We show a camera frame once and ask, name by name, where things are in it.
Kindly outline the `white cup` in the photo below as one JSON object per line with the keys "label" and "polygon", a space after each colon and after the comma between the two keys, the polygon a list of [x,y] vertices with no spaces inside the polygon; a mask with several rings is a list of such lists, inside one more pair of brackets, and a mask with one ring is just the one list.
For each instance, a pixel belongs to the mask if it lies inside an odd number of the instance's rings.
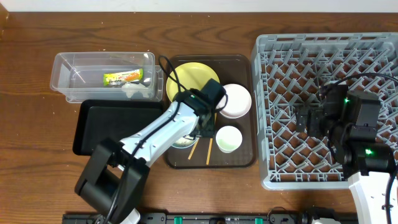
{"label": "white cup", "polygon": [[216,144],[223,153],[235,151],[242,143],[243,135],[234,126],[224,126],[216,133]]}

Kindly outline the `light blue bowl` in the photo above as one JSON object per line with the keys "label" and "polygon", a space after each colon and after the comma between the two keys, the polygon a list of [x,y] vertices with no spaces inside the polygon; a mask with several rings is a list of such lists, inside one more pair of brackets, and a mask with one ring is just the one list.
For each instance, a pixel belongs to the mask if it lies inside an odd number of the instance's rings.
{"label": "light blue bowl", "polygon": [[172,147],[177,149],[185,149],[193,146],[198,141],[198,138],[192,136],[184,136],[172,144]]}

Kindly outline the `yellow plate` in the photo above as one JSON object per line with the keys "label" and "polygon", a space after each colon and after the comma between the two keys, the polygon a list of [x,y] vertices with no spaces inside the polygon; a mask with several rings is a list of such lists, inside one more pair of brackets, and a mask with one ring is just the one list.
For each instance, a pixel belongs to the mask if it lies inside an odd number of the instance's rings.
{"label": "yellow plate", "polygon": [[[184,63],[179,65],[175,71],[177,72],[180,83],[188,90],[191,88],[201,90],[211,78],[220,83],[216,72],[203,63]],[[178,86],[171,78],[175,78],[174,72],[170,73],[166,82],[167,97],[170,101],[173,101],[174,96],[178,93]]]}

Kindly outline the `pink bowl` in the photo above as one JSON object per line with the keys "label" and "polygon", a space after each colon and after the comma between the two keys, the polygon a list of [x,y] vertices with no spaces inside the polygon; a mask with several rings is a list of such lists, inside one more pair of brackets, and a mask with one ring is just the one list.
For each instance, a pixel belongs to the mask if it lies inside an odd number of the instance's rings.
{"label": "pink bowl", "polygon": [[226,90],[228,100],[224,96],[217,105],[217,109],[223,107],[221,115],[229,119],[237,119],[244,116],[251,108],[252,99],[248,90],[238,84],[227,84],[223,86]]}

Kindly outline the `green orange snack wrapper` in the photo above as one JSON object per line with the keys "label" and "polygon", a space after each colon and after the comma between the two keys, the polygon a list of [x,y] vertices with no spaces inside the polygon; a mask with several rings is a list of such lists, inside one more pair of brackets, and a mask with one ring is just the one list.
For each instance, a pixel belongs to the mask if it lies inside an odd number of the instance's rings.
{"label": "green orange snack wrapper", "polygon": [[104,86],[123,85],[125,83],[139,81],[143,78],[143,76],[144,76],[144,70],[142,68],[126,72],[105,73],[103,75],[103,85]]}

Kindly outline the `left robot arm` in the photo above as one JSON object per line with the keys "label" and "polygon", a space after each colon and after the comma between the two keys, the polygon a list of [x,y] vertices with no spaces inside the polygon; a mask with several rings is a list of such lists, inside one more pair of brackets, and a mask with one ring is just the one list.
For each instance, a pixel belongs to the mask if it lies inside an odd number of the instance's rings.
{"label": "left robot arm", "polygon": [[104,223],[137,223],[150,167],[180,138],[212,137],[224,87],[210,79],[201,90],[178,92],[167,111],[118,142],[101,141],[90,156],[75,193],[103,216]]}

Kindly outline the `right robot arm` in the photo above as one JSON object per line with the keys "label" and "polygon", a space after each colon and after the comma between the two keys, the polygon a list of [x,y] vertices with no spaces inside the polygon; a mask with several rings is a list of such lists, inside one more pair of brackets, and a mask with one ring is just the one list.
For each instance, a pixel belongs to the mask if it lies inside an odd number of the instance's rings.
{"label": "right robot arm", "polygon": [[327,138],[348,181],[359,223],[396,223],[397,164],[391,147],[376,141],[378,96],[336,83],[325,86],[322,95],[319,107],[297,108],[296,130]]}

